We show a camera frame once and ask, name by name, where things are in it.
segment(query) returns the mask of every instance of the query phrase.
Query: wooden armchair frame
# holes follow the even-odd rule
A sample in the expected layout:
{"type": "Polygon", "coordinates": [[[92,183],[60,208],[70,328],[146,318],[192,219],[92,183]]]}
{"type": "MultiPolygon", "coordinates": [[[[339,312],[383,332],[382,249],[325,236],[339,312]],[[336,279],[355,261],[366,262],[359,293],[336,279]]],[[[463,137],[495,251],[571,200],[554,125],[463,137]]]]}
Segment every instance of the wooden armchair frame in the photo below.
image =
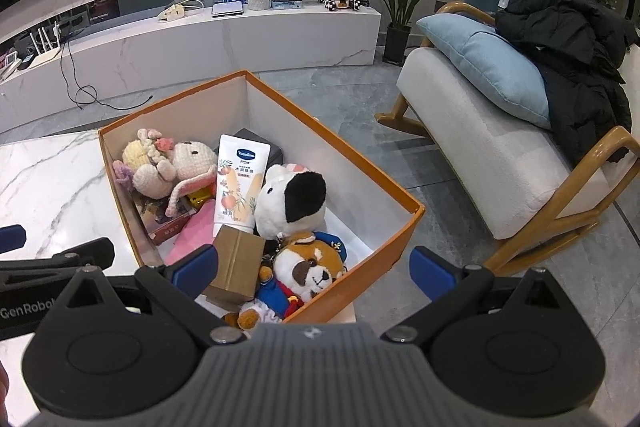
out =
{"type": "MultiPolygon", "coordinates": [[[[438,13],[457,12],[465,12],[486,24],[495,25],[493,17],[463,2],[452,2],[438,10],[438,13]]],[[[423,39],[422,46],[433,48],[433,44],[427,38],[423,39]]],[[[409,109],[409,103],[400,94],[391,112],[377,113],[376,120],[398,131],[431,137],[421,121],[404,115],[407,109],[409,109]]],[[[595,227],[599,222],[600,214],[613,203],[638,175],[638,172],[640,172],[640,144],[623,127],[617,126],[611,129],[594,145],[568,178],[556,189],[549,201],[518,233],[508,239],[498,240],[498,250],[484,265],[497,275],[504,276],[525,270],[548,259],[595,227]],[[638,157],[618,185],[592,210],[573,216],[558,217],[593,174],[621,147],[627,147],[638,157]]]]}

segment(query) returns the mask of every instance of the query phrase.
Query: white cushion seat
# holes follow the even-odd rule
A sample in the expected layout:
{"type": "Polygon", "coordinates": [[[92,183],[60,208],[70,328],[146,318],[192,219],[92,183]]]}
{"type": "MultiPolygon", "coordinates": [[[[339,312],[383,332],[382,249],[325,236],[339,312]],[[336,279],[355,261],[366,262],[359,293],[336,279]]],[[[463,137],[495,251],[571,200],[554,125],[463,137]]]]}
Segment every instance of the white cushion seat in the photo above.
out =
{"type": "MultiPolygon", "coordinates": [[[[640,81],[632,71],[640,71],[638,48],[621,68],[635,120],[640,118],[640,81]]],[[[398,88],[440,146],[496,239],[512,237],[526,225],[572,171],[547,131],[496,107],[435,48],[412,51],[398,88]]],[[[636,139],[639,127],[634,124],[636,139]]],[[[635,158],[629,153],[619,163],[599,169],[560,217],[594,208],[635,158]]]]}

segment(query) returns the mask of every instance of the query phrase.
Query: marble tv cabinet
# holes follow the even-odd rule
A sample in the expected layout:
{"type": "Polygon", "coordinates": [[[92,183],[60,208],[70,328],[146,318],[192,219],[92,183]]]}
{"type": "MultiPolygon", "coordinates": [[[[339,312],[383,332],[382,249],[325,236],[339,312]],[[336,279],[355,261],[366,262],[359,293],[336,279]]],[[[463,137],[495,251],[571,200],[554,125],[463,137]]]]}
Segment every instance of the marble tv cabinet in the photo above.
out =
{"type": "MultiPolygon", "coordinates": [[[[255,72],[372,64],[380,14],[373,8],[327,11],[250,11],[212,18],[210,8],[160,23],[155,18],[116,26],[63,47],[63,54],[16,71],[0,84],[0,132],[75,107],[78,86],[91,84],[99,100],[207,80],[237,70],[255,72]]],[[[91,102],[80,92],[79,102],[91,102]]]]}

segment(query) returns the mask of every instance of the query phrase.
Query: black box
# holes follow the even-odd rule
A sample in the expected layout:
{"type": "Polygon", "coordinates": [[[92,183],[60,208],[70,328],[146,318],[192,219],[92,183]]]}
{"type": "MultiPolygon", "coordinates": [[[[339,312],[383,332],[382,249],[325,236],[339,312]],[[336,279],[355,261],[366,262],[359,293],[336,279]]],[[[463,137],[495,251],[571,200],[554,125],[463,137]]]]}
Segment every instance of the black box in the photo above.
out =
{"type": "MultiPolygon", "coordinates": [[[[240,131],[234,134],[237,138],[242,138],[243,140],[251,140],[258,143],[266,143],[271,147],[269,151],[269,159],[267,160],[267,169],[272,165],[283,165],[284,163],[284,154],[282,153],[282,149],[278,147],[276,144],[271,143],[269,140],[265,140],[262,136],[258,136],[254,132],[249,131],[248,129],[242,128],[240,131]]],[[[218,150],[220,147],[216,147],[214,153],[218,154],[218,150]]]]}

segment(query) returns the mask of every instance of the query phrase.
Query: cardboard box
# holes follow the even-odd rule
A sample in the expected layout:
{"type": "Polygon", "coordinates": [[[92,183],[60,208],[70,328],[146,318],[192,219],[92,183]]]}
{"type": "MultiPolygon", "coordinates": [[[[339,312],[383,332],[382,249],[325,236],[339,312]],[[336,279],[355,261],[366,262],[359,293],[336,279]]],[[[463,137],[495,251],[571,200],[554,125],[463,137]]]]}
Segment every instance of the cardboard box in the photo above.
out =
{"type": "Polygon", "coordinates": [[[327,204],[321,230],[341,238],[349,271],[285,322],[331,320],[400,259],[424,213],[420,201],[328,127],[254,74],[238,71],[144,107],[98,132],[116,206],[140,264],[161,263],[158,249],[111,169],[139,128],[156,128],[177,141],[199,140],[211,148],[222,134],[251,129],[281,147],[287,162],[324,176],[327,204]]]}
{"type": "Polygon", "coordinates": [[[218,275],[204,295],[217,303],[237,306],[253,299],[264,239],[223,225],[213,246],[218,250],[218,275]]]}

